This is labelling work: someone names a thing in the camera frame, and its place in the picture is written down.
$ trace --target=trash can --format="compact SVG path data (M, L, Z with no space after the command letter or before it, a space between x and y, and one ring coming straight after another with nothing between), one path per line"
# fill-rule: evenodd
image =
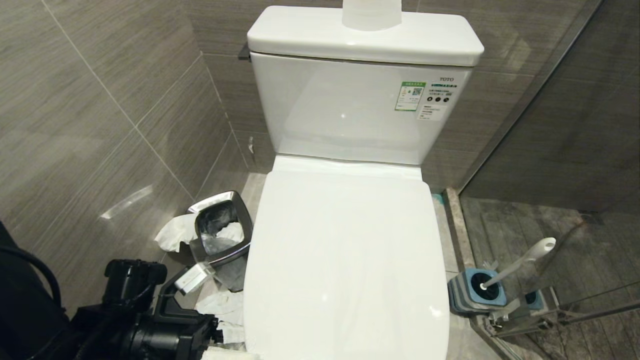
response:
M219 193L193 204L189 212L198 214L195 221L198 238L189 243L193 258L196 262L208 262L216 271L215 278L231 292L241 291L253 222L240 194ZM239 228L243 235L240 241L237 237L218 236L233 234Z

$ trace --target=cable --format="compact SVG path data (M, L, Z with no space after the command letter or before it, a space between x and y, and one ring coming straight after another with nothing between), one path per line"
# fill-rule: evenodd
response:
M60 286L58 286L58 281L56 280L56 276L53 275L53 272L43 263L40 259L36 258L34 255L26 252L25 250L7 246L0 246L0 252L4 252L9 255L16 256L18 258L27 261L35 268L37 268L40 273L47 279L49 283L49 288L51 289L51 298L53 302L60 308L62 308L62 297L60 296Z

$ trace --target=toilet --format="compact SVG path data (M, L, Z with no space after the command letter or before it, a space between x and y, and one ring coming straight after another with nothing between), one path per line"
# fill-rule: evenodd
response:
M380 31L270 6L248 46L275 164L244 282L262 360L445 359L449 300L420 164L484 51L457 15Z

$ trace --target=floor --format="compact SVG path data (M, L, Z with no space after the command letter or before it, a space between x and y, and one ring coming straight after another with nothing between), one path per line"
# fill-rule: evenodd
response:
M255 219L260 201L260 195L266 179L265 174L251 173L242 190L241 196L251 214ZM447 279L454 277L458 273L458 265L453 250L451 234L447 224L442 198L439 195L432 196L433 205L436 210L438 227L440 228L440 239L442 241L442 252L445 259L445 270ZM500 357L487 345L476 332L471 329L469 320L451 314L449 327L449 351L447 360L498 360Z
M476 263L508 265L538 240L556 248L503 280L510 298L553 285L564 309L590 312L640 299L640 218L463 197ZM640 359L640 311L529 335L551 359Z

